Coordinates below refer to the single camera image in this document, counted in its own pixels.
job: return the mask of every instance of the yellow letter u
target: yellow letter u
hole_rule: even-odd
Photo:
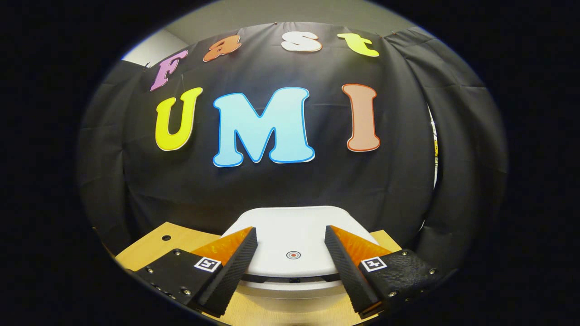
[[[166,99],[157,106],[157,123],[155,124],[155,141],[157,146],[164,151],[180,149],[191,136],[193,129],[193,114],[195,112],[195,100],[202,92],[201,87],[193,88],[183,93],[182,124],[179,131],[171,135],[169,133],[169,114],[175,104],[175,97]]]

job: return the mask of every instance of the light blue letter m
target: light blue letter m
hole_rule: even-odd
[[[213,163],[221,168],[242,164],[244,156],[235,147],[236,135],[252,161],[258,163],[272,132],[275,135],[274,149],[270,152],[272,161],[312,160],[314,149],[308,146],[304,124],[304,101],[308,96],[304,88],[281,88],[274,92],[262,115],[258,115],[242,93],[218,97],[213,106],[220,112],[219,151]]]

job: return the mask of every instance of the brown letter i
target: brown letter i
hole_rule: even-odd
[[[379,147],[380,139],[375,134],[375,115],[372,100],[376,92],[369,86],[346,84],[342,91],[350,98],[353,112],[353,135],[346,143],[351,151],[372,151]]]

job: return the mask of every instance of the wooden table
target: wooden table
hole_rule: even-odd
[[[371,232],[371,235],[379,245],[392,252],[401,249],[383,230]],[[170,236],[171,239],[165,241],[162,239],[165,236]],[[124,268],[139,270],[171,249],[181,248],[185,251],[193,251],[219,237],[217,234],[204,233],[165,222],[127,247],[115,258]],[[304,302],[301,301],[295,300],[296,305],[303,305]],[[226,313],[221,318],[206,316],[232,326],[352,326],[377,315],[364,320],[360,319],[358,314],[354,312],[346,294],[336,304],[325,310],[308,313],[283,313],[267,310],[252,302],[247,296],[235,292]]]

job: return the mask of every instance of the white round device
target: white round device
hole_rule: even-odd
[[[222,235],[256,228],[258,248],[237,292],[269,310],[294,312],[321,310],[343,298],[345,289],[324,244],[327,225],[378,244],[338,207],[256,208],[243,213]]]

